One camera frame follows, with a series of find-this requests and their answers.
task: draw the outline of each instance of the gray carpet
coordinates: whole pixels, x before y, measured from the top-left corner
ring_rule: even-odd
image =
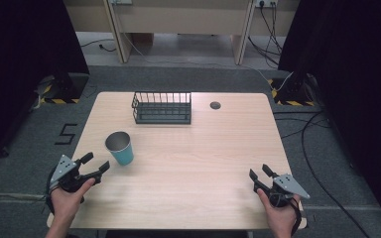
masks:
[[[38,199],[46,179],[61,154],[72,156],[96,95],[100,91],[189,90],[193,92],[262,92],[266,93],[276,113],[294,177],[312,196],[303,205],[309,227],[295,237],[363,237],[360,230],[323,191],[314,179],[304,157],[300,130],[320,108],[282,106],[273,102],[268,83],[250,69],[107,67],[91,66],[90,79],[77,104],[42,104],[23,122],[9,145],[10,155],[0,159],[0,193],[21,193],[23,197],[0,196],[0,237],[44,237],[49,211]],[[269,77],[285,72],[265,71]],[[305,134],[306,153],[323,186],[349,211],[370,237],[381,237],[381,209],[366,182],[340,149],[335,136],[321,114],[316,125]],[[75,134],[70,145],[61,137],[65,129]],[[95,237],[93,230],[72,230],[80,237]],[[98,236],[104,237],[105,231]],[[255,231],[254,237],[272,237],[270,231]]]

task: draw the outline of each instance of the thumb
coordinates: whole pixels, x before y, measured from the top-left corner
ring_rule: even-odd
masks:
[[[76,192],[79,196],[83,197],[85,193],[94,185],[95,178],[90,178],[87,180]]]
[[[259,198],[261,199],[262,203],[264,204],[265,207],[268,207],[270,205],[269,198],[267,194],[265,194],[265,191],[262,190],[261,188],[258,188],[256,192],[259,195]]]

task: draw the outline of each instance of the person's right hand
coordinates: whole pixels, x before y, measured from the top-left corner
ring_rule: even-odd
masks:
[[[258,189],[257,193],[264,204],[267,213],[268,226],[271,228],[275,238],[292,237],[292,229],[296,222],[296,213],[292,206],[273,207],[269,201],[267,194],[262,189]],[[297,206],[300,197],[295,194],[293,205]]]

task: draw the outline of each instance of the basket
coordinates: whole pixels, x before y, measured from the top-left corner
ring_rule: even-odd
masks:
[[[136,91],[132,100],[137,124],[190,124],[191,93]]]

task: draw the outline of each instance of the black curtain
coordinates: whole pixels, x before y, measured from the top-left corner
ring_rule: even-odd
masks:
[[[316,77],[336,135],[381,205],[381,3],[301,0],[279,69]]]
[[[88,73],[64,2],[0,1],[0,147],[33,105],[49,75]]]

